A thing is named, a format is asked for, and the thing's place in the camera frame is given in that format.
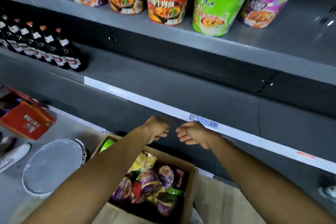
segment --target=blue price label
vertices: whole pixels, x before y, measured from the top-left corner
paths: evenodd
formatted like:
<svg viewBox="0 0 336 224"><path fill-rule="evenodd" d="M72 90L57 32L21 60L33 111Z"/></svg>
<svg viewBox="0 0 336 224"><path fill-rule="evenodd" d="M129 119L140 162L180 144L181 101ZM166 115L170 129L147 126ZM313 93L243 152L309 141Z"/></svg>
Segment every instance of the blue price label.
<svg viewBox="0 0 336 224"><path fill-rule="evenodd" d="M201 116L198 116L192 113L189 116L189 120L192 120L192 121L197 120L199 121L200 124L204 125L205 127L210 127L210 128L215 128L215 129L218 128L218 123L213 122L212 120L207 120Z"/></svg>

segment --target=forearm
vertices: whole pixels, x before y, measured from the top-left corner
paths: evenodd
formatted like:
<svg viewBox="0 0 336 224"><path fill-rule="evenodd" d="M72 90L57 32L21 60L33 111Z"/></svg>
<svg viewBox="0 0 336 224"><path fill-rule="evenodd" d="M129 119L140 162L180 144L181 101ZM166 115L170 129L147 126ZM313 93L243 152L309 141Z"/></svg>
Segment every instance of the forearm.
<svg viewBox="0 0 336 224"><path fill-rule="evenodd" d="M151 136L141 126L99 153L66 179L25 224L91 223Z"/></svg>
<svg viewBox="0 0 336 224"><path fill-rule="evenodd" d="M335 223L327 210L286 177L224 138L211 136L210 149L268 224Z"/></svg>

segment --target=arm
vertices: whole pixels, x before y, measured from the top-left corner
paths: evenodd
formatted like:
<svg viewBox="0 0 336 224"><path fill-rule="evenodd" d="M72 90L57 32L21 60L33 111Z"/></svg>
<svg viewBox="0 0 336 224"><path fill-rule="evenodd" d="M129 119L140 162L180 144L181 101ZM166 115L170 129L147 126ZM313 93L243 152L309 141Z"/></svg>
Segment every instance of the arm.
<svg viewBox="0 0 336 224"><path fill-rule="evenodd" d="M246 199L268 224L335 224L320 204L286 177L219 134L193 121L176 130L180 141L211 149Z"/></svg>
<svg viewBox="0 0 336 224"><path fill-rule="evenodd" d="M69 176L24 224L91 223L146 144L166 137L169 124L152 117Z"/></svg>

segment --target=shoe logo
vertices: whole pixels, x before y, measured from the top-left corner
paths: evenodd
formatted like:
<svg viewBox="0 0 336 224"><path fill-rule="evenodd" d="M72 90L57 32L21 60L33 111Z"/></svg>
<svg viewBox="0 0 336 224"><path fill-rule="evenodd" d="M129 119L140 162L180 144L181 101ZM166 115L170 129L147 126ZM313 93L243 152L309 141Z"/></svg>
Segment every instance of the shoe logo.
<svg viewBox="0 0 336 224"><path fill-rule="evenodd" d="M7 159L7 163L4 166L0 167L0 170L10 165L13 162L14 162L14 158Z"/></svg>

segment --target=red mark on strip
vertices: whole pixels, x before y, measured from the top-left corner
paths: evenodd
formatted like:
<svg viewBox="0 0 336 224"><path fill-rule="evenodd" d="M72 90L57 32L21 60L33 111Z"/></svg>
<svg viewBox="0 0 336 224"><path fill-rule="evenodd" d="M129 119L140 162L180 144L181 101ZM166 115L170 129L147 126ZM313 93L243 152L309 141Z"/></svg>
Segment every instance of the red mark on strip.
<svg viewBox="0 0 336 224"><path fill-rule="evenodd" d="M298 151L297 154L305 156L305 157L309 157L309 158L316 158L315 156L302 152L302 151Z"/></svg>

